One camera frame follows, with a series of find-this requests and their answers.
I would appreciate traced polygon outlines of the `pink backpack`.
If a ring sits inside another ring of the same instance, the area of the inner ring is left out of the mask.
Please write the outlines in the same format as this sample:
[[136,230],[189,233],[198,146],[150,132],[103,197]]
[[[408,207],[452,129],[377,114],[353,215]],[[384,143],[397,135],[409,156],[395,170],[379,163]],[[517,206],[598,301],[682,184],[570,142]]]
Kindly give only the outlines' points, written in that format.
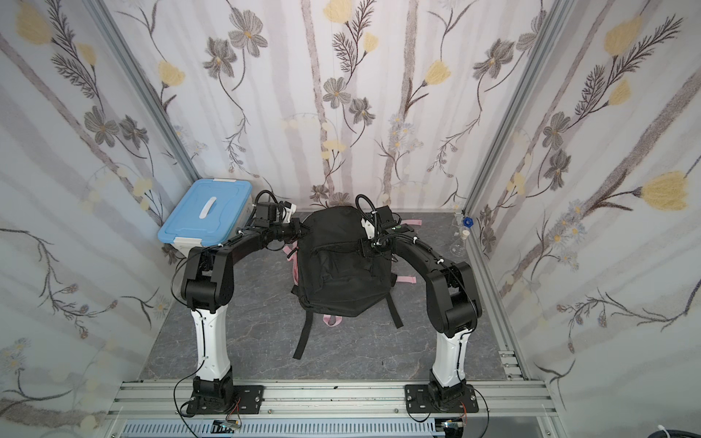
[[[423,224],[423,221],[421,219],[403,219],[402,224],[407,224],[407,226],[421,226]],[[286,256],[286,259],[288,260],[288,262],[292,263],[293,294],[295,294],[296,289],[299,286],[299,264],[297,250],[297,243],[291,244],[289,246],[282,246],[282,251]],[[414,276],[398,276],[396,277],[396,282],[415,284],[417,280]],[[342,323],[343,317],[324,314],[322,320],[328,327],[333,328],[339,326]]]

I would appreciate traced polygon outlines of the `black backpack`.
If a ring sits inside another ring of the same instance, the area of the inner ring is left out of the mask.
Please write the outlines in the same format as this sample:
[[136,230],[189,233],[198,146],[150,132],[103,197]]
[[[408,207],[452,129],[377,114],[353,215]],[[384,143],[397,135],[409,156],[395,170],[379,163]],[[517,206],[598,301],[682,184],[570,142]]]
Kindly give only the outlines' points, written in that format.
[[292,293],[305,310],[305,323],[295,360],[303,356],[317,315],[336,327],[383,301],[394,326],[403,328],[391,295],[397,282],[392,256],[372,247],[363,220],[359,209],[342,205],[316,211],[301,223]]

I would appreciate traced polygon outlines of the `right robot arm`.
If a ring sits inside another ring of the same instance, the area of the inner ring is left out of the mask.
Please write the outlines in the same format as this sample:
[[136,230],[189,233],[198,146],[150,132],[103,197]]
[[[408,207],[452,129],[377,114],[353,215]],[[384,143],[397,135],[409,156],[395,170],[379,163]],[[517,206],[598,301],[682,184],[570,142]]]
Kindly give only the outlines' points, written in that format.
[[436,410],[454,409],[468,397],[467,344],[483,315],[471,266],[443,257],[404,224],[379,233],[369,246],[379,254],[403,259],[425,281],[426,314],[436,331],[427,395]]

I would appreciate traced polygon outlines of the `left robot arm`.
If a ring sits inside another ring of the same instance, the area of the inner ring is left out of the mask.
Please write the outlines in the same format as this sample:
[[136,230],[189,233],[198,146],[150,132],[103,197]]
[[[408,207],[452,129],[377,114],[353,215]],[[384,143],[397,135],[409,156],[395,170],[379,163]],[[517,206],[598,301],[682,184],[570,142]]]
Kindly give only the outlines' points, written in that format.
[[226,312],[235,291],[235,264],[274,241],[289,244],[300,235],[301,222],[294,217],[287,223],[245,228],[223,244],[190,251],[181,296],[195,322],[198,364],[187,416],[224,414],[237,404],[226,346]]

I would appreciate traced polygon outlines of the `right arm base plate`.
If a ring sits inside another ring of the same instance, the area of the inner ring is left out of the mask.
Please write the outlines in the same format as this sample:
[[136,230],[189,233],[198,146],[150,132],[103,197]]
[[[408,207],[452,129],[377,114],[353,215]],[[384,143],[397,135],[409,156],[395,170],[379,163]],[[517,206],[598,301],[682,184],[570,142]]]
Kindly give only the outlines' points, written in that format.
[[480,411],[475,388],[465,383],[448,388],[437,383],[407,384],[403,392],[409,414],[476,414]]

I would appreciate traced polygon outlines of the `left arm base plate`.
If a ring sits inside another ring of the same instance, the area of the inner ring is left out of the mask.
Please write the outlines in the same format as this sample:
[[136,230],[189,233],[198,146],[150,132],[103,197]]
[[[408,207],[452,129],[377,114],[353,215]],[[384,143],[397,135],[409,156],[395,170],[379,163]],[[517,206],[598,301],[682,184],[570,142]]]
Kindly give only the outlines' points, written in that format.
[[263,385],[223,386],[194,390],[185,407],[186,416],[199,414],[259,414],[264,401]]

